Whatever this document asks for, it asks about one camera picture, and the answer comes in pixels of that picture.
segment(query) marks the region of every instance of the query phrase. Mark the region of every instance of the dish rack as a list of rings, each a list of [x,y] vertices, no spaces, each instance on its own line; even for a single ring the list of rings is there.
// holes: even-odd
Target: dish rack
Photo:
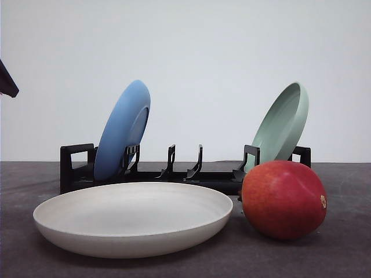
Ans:
[[[175,145],[168,148],[168,162],[161,171],[138,171],[140,145],[131,145],[125,148],[122,156],[121,170],[115,176],[105,181],[94,179],[94,161],[98,147],[94,144],[81,144],[62,146],[60,148],[60,193],[67,193],[93,186],[117,184],[123,182],[178,182],[200,185],[215,189],[226,195],[238,195],[242,188],[245,176],[244,167],[249,155],[253,156],[254,165],[260,164],[260,148],[245,145],[243,148],[243,161],[232,171],[202,171],[202,145],[198,147],[198,161],[194,167],[187,171],[174,171]],[[71,155],[74,153],[88,152],[88,161],[85,165],[72,168]],[[300,156],[300,163],[311,167],[311,149],[295,147],[292,154]]]

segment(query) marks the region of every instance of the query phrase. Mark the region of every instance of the white backdrop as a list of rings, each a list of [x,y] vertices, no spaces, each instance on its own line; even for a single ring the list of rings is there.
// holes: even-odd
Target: white backdrop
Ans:
[[[151,112],[142,160],[242,159],[278,94],[300,81],[314,162],[370,162],[371,1],[2,0],[1,159],[59,160],[99,143],[123,89]]]

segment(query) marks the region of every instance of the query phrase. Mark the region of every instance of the white bowl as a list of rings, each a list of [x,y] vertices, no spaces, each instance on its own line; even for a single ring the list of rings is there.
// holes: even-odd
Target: white bowl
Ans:
[[[135,182],[82,189],[34,210],[39,231],[55,245],[100,258],[143,258],[204,242],[227,223],[231,199],[212,189]]]

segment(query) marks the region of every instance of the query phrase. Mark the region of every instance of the gray table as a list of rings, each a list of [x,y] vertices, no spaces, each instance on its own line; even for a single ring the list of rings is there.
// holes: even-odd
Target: gray table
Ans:
[[[164,165],[140,164],[145,167]],[[32,212],[59,194],[59,163],[1,163],[1,277],[371,277],[371,163],[312,168],[328,193],[328,214],[302,239],[260,235],[231,196],[230,221],[210,240],[174,254],[125,260],[69,253],[39,234]]]

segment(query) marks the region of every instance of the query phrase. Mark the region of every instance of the green plate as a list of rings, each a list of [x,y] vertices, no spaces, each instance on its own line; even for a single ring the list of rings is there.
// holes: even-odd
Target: green plate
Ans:
[[[309,99],[299,83],[289,85],[275,100],[264,117],[252,145],[260,148],[260,163],[288,160],[303,132],[308,116]],[[254,168],[249,155],[245,172]]]

